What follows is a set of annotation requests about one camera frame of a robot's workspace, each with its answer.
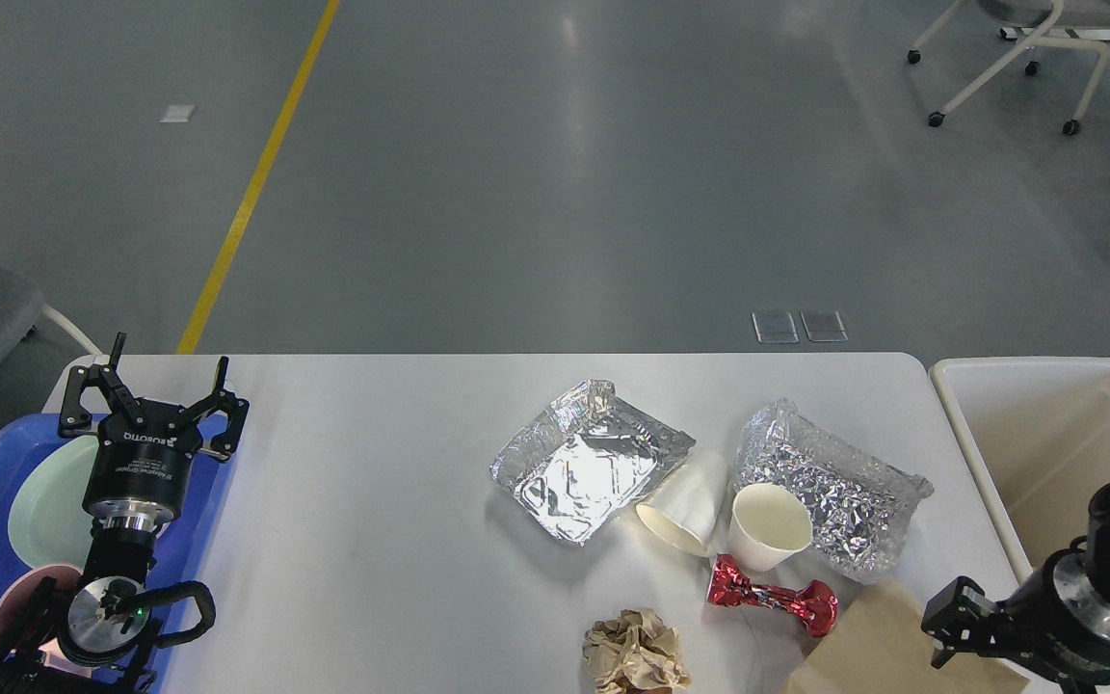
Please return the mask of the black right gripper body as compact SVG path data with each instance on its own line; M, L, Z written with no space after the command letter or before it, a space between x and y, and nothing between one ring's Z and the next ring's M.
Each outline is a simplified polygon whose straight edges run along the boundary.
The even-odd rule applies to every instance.
M1110 599L1097 589L1083 550L1058 550L1013 603L1035 650L1031 671L1062 688L1110 685Z

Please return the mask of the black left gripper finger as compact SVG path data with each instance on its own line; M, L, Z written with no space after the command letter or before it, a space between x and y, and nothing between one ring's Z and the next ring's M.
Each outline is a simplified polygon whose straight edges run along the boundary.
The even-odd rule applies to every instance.
M119 376L119 361L127 346L127 333L118 333L104 364L89 368L70 368L65 391L59 409L57 434L59 437L78 437L93 433L92 414L83 404L84 392L95 389L105 401L110 414L124 414L129 426L142 429L147 424L142 401Z
M221 356L211 391L195 404L180 406L173 418L173 447L186 457L204 454L225 463L238 452L251 405L228 386L229 366L230 358ZM216 414L225 419L224 429L206 437L199 425Z

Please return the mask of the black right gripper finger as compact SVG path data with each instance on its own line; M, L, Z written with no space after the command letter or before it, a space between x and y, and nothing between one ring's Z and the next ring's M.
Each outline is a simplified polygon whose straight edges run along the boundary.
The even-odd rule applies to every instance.
M959 576L939 590L924 610L921 631L934 638L931 668L944 668L957 654L1005 658L1031 671L1035 650L1018 631L1013 603L1029 593L1035 576L1021 581L1005 601L991 601L981 585Z

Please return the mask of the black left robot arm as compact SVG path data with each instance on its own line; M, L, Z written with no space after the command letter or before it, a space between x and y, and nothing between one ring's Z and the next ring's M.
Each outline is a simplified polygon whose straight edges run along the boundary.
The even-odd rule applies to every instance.
M250 403L228 386L226 356L194 404L137 396L119 374L124 342L118 334L104 363L67 373L56 434L95 444L80 501L90 547L74 584L40 579L1 628L0 693L145 693L155 652L215 624L202 581L149 577L160 536L184 511L196 459L233 456Z

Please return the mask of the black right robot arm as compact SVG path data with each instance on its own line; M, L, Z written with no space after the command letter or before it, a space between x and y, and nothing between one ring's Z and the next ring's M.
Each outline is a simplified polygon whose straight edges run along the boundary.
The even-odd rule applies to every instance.
M931 667L957 654L1005 658L1064 693L1110 686L1110 483L1088 505L1088 527L1049 554L1005 601L959 576L926 603Z

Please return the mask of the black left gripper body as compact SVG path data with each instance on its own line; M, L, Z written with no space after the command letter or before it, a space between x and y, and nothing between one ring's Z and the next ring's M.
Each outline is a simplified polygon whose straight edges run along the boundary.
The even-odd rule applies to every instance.
M95 461L83 496L92 517L127 517L128 511L147 510L157 524L182 515L195 453L203 444L196 426L142 432L128 426L127 418L110 414L97 423Z

